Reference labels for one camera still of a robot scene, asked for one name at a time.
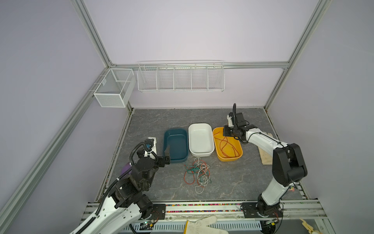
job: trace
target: yellow tray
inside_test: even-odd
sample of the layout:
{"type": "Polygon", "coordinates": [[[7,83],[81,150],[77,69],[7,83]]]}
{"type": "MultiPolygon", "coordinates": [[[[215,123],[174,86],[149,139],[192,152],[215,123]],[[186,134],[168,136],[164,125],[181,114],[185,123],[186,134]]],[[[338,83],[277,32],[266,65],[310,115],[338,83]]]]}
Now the yellow tray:
{"type": "Polygon", "coordinates": [[[213,130],[213,139],[219,160],[223,162],[235,161],[243,155],[243,149],[238,140],[223,136],[223,127],[213,130]]]}

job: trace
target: black mounting plate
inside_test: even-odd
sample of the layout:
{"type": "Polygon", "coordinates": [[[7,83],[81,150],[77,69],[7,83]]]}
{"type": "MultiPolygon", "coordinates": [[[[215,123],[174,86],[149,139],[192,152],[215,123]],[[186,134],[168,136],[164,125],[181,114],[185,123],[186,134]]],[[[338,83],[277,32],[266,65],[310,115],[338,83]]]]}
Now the black mounting plate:
{"type": "Polygon", "coordinates": [[[166,204],[153,204],[151,217],[149,219],[156,220],[157,216],[159,216],[159,220],[165,219],[165,214],[166,214],[166,204]]]}
{"type": "MultiPolygon", "coordinates": [[[[257,202],[243,202],[242,203],[244,218],[263,218],[262,216],[260,216],[257,213],[257,211],[256,211],[256,204],[257,204],[257,202]]],[[[282,210],[275,209],[274,212],[277,213],[278,218],[283,217],[282,210]]],[[[276,218],[276,217],[277,216],[274,213],[271,213],[266,218],[276,218]]]]}

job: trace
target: white tray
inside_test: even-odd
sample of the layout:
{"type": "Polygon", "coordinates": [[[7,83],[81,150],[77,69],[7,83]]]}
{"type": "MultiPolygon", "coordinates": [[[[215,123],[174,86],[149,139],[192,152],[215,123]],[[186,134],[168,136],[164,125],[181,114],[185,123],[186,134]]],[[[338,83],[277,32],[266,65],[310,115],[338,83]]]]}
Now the white tray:
{"type": "Polygon", "coordinates": [[[188,144],[195,157],[206,157],[214,151],[212,127],[209,124],[191,124],[188,128],[188,144]]]}

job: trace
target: purple object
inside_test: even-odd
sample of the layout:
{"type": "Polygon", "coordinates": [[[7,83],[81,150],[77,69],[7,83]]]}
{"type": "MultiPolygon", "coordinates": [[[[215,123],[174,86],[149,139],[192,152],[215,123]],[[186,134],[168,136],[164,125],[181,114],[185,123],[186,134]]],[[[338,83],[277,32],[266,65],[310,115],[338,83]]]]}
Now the purple object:
{"type": "Polygon", "coordinates": [[[125,173],[128,169],[130,169],[131,168],[131,165],[130,165],[130,163],[128,162],[123,168],[122,168],[122,171],[121,171],[121,175],[123,174],[123,173],[125,173]]]}

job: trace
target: wire basket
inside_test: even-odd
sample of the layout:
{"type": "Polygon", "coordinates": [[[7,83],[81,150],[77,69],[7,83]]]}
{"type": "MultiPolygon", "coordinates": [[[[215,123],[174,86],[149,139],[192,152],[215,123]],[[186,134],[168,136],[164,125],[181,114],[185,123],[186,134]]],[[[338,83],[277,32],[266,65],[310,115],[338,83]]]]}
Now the wire basket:
{"type": "Polygon", "coordinates": [[[140,66],[138,89],[157,91],[224,91],[223,63],[140,66]]]}
{"type": "Polygon", "coordinates": [[[93,93],[102,107],[126,107],[136,79],[132,69],[109,69],[93,93]]]}

